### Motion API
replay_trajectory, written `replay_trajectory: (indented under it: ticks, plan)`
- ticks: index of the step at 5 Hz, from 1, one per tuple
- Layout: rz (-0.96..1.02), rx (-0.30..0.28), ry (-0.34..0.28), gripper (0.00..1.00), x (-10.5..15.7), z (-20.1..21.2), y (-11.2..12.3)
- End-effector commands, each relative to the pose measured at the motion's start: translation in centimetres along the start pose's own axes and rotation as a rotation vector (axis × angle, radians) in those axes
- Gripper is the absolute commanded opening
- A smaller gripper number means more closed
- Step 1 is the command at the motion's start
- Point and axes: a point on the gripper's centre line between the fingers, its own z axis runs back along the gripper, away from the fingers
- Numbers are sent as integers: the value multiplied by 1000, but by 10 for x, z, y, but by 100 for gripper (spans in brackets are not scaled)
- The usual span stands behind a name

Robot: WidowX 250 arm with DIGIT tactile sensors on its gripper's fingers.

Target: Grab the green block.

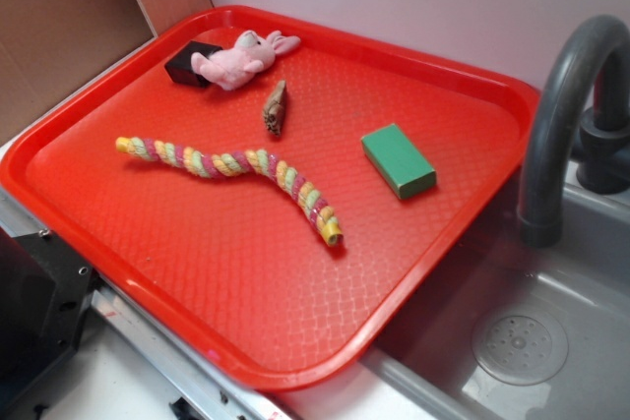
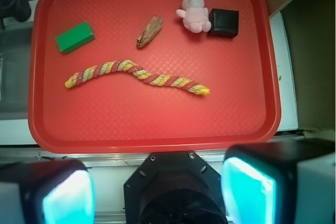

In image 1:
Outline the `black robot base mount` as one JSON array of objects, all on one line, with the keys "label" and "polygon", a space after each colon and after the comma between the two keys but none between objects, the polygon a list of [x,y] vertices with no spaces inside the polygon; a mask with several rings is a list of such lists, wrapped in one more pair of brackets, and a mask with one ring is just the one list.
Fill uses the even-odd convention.
[{"label": "black robot base mount", "polygon": [[1,232],[1,389],[29,385],[78,349],[97,273],[62,238]]}]

